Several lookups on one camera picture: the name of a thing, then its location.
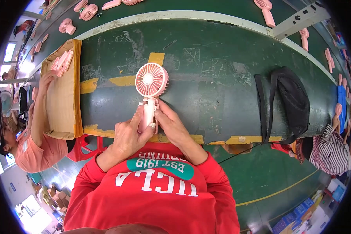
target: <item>blue container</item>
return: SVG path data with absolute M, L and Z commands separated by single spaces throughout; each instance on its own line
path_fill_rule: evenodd
M 342 105 L 342 113 L 339 116 L 339 120 L 341 121 L 341 132 L 343 133 L 344 129 L 344 123 L 346 122 L 346 111 L 347 111 L 347 106 L 346 106 L 346 89 L 342 85 L 338 86 L 338 103 Z

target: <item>woman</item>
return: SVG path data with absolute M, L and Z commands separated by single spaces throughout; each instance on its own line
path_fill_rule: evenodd
M 347 127 L 344 138 L 339 134 L 340 120 L 337 115 L 328 124 L 322 135 L 297 139 L 290 145 L 272 144 L 273 149 L 288 152 L 303 163 L 305 159 L 311 162 L 317 169 L 330 175 L 341 175 L 351 170 L 351 142 L 347 144 L 351 125 Z
M 132 119 L 79 172 L 65 216 L 65 234 L 238 234 L 233 190 L 222 167 L 189 135 L 163 101 L 155 118 L 169 143 L 146 143 Z
M 55 71 L 49 71 L 40 78 L 36 102 L 33 110 L 29 110 L 28 126 L 18 138 L 3 123 L 0 154 L 6 156 L 11 153 L 17 166 L 26 172 L 35 173 L 50 168 L 66 156 L 75 144 L 75 140 L 65 141 L 44 134 L 44 97 L 55 76 Z

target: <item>box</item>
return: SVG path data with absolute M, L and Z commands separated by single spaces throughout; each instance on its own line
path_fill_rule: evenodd
M 44 99 L 44 132 L 52 138 L 72 140 L 83 135 L 79 100 L 81 45 L 81 40 L 67 40 L 42 63 L 43 75 L 51 70 L 57 57 L 65 51 L 73 51 L 68 71 L 51 82 Z

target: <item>window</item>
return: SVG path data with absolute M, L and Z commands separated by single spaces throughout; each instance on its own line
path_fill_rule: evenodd
M 7 45 L 7 49 L 5 50 L 4 62 L 10 62 L 12 60 L 15 47 L 16 47 L 15 43 L 9 43 Z

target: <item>desk fan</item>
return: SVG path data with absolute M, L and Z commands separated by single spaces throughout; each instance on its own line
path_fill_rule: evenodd
M 154 134 L 157 133 L 158 123 L 154 118 L 154 111 L 159 108 L 159 101 L 155 98 L 167 88 L 168 72 L 157 63 L 143 65 L 135 76 L 135 88 L 144 96 L 143 115 L 139 123 L 138 132 L 143 133 L 150 123 L 155 123 Z

